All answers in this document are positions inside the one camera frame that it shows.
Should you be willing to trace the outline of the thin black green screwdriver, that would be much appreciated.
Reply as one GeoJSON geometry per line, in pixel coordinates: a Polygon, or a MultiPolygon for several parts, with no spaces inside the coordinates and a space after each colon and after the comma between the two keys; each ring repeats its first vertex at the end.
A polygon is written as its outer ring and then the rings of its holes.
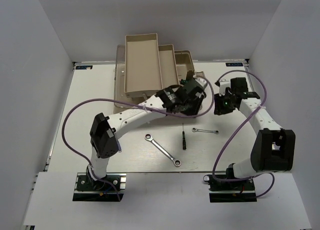
{"type": "Polygon", "coordinates": [[[184,125],[182,124],[182,149],[186,150],[187,149],[187,143],[186,143],[186,134],[184,130],[184,125]]]}

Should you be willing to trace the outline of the beige cantilever toolbox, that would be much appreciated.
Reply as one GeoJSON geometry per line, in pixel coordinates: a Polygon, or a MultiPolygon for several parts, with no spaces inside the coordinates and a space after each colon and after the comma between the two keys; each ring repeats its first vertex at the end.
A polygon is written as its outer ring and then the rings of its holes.
{"type": "Polygon", "coordinates": [[[114,74],[113,112],[120,113],[130,104],[140,104],[157,91],[180,85],[197,72],[188,50],[176,50],[173,44],[159,44],[157,33],[126,35],[118,45],[114,74]]]}

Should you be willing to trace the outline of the stubby green screwdriver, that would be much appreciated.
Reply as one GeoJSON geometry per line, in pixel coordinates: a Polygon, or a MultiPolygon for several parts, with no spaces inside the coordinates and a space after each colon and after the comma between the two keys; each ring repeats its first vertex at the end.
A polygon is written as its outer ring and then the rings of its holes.
{"type": "Polygon", "coordinates": [[[184,86],[185,84],[187,84],[187,83],[188,83],[188,81],[185,80],[185,79],[181,79],[181,80],[180,80],[180,84],[183,85],[183,86],[184,86]]]}

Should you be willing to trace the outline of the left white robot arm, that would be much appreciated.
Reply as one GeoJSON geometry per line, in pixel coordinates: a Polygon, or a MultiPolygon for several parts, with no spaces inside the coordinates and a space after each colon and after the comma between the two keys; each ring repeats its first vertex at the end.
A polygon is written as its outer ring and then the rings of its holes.
{"type": "Polygon", "coordinates": [[[166,116],[194,118],[206,97],[207,80],[195,77],[182,86],[159,90],[142,103],[122,112],[94,117],[89,135],[92,145],[91,165],[87,167],[88,183],[99,190],[105,186],[110,157],[119,149],[119,139],[126,133],[166,116]]]}

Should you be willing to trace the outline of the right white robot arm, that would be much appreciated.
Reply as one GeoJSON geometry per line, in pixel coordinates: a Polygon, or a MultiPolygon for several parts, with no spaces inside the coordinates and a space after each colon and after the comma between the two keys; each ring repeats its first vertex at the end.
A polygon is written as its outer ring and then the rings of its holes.
{"type": "Polygon", "coordinates": [[[244,122],[249,123],[256,134],[250,156],[226,169],[226,185],[236,190],[250,177],[291,171],[296,143],[294,131],[274,121],[261,97],[249,91],[246,78],[220,79],[215,84],[219,92],[214,96],[214,114],[220,116],[239,110],[246,118],[244,122]]]}

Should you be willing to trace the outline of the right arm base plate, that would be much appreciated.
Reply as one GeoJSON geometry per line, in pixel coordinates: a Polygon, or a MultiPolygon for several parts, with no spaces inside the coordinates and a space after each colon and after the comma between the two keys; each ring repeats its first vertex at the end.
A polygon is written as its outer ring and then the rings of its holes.
{"type": "Polygon", "coordinates": [[[253,180],[237,182],[216,181],[211,174],[203,177],[209,185],[209,201],[211,203],[250,203],[257,202],[253,180]]]}

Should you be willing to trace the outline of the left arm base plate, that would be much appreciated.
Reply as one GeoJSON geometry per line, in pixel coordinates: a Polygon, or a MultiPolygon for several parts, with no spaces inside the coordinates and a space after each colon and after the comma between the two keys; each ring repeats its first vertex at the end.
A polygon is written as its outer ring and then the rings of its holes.
{"type": "Polygon", "coordinates": [[[73,192],[73,202],[120,202],[126,189],[126,173],[108,173],[107,183],[92,180],[86,173],[78,173],[73,192]]]}

